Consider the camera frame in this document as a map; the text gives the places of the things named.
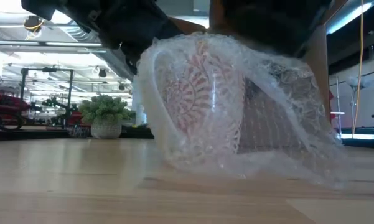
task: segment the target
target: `plant pot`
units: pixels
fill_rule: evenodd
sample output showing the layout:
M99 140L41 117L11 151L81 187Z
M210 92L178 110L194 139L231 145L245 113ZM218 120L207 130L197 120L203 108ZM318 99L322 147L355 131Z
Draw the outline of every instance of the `plant pot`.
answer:
M122 132L121 122L95 120L91 125L91 135L97 139L117 139Z

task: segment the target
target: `wooden tabletop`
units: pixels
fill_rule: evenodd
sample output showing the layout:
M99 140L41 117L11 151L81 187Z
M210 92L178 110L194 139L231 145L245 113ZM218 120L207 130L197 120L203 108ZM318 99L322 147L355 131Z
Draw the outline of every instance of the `wooden tabletop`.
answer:
M3 223L374 223L374 150L349 149L342 191L262 172L238 180L180 172L153 140L0 142Z

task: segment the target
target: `clear plastic wrap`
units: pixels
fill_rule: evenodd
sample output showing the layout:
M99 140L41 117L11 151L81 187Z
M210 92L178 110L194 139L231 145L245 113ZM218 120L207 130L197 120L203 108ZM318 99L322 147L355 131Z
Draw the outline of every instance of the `clear plastic wrap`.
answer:
M344 148L310 68L299 60L222 35L179 36L141 55L136 82L157 146L178 169L344 180Z

